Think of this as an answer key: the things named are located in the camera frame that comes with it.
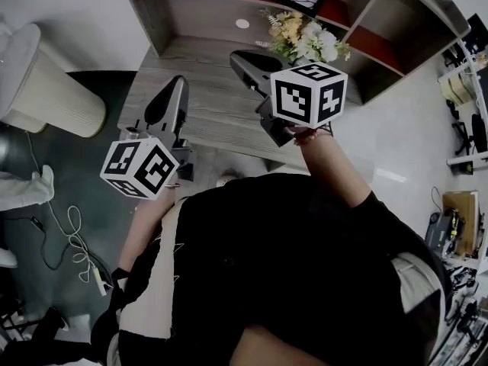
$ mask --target white trash can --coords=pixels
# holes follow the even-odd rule
[[[30,53],[22,53],[18,57],[24,59],[20,66],[24,68],[27,65],[27,68],[2,120],[33,133],[42,130],[46,123],[82,137],[97,134],[105,121],[104,102],[39,50],[40,30],[35,24],[16,31],[12,38],[16,36],[17,45],[11,48],[12,53],[16,54],[23,48]],[[10,65],[11,71],[17,69],[15,56],[7,56],[4,63]]]

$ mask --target person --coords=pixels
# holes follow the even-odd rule
[[[428,363],[450,306],[441,261],[329,132],[294,132],[310,176],[140,203],[92,331],[100,361]]]
[[[2,366],[19,364],[44,366],[67,364],[82,359],[97,361],[97,355],[90,343],[55,340],[54,337],[59,329],[67,330],[68,325],[59,312],[51,307],[37,325],[31,340],[7,344],[0,354],[0,364]]]

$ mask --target wooden shelf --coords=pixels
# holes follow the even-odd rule
[[[280,5],[272,0],[261,1]],[[317,14],[317,18],[338,25],[346,30],[350,28],[348,5],[340,0],[324,0],[319,13]]]
[[[405,73],[398,60],[394,45],[368,29],[357,26],[347,39],[350,47],[375,59],[401,76]]]

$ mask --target white cable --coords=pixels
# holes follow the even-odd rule
[[[34,156],[34,149],[32,147],[31,135],[27,131],[25,133],[27,134],[27,138],[29,139],[30,155],[32,156],[32,159],[36,165],[37,171],[40,173],[39,164],[37,164],[36,156]],[[59,223],[59,221],[58,221],[58,219],[54,213],[53,207],[51,206],[51,203],[48,201],[47,204],[49,205],[49,208],[51,210],[51,214],[53,215],[53,218],[56,221],[56,223],[59,227],[59,230],[61,230],[63,235],[68,238],[69,244],[73,248],[77,248],[77,249],[82,250],[81,252],[77,252],[76,254],[73,255],[72,262],[73,263],[83,263],[84,261],[87,262],[86,270],[78,273],[78,278],[80,278],[81,281],[83,281],[87,284],[90,281],[90,270],[92,268],[95,268],[95,265],[93,264],[92,260],[90,259],[90,253],[88,251],[88,247],[87,247],[85,241],[83,240],[82,236],[79,234],[79,231],[82,228],[82,213],[79,211],[77,206],[72,205],[72,206],[68,207],[68,212],[67,212],[68,221],[69,221],[69,224],[71,225],[71,227],[73,229],[73,233],[66,233],[64,231],[63,227],[61,226],[61,224]],[[77,228],[75,227],[71,217],[69,216],[69,211],[71,209],[76,209],[76,211],[78,212],[78,223],[79,223],[79,225]]]

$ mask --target shelf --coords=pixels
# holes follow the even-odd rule
[[[260,1],[283,7],[283,5],[273,2],[272,0]],[[348,30],[350,27],[348,5],[340,0],[324,0],[324,3],[316,17],[317,19],[335,24],[346,30]]]
[[[394,45],[364,27],[357,26],[348,38],[349,46],[404,76]]]

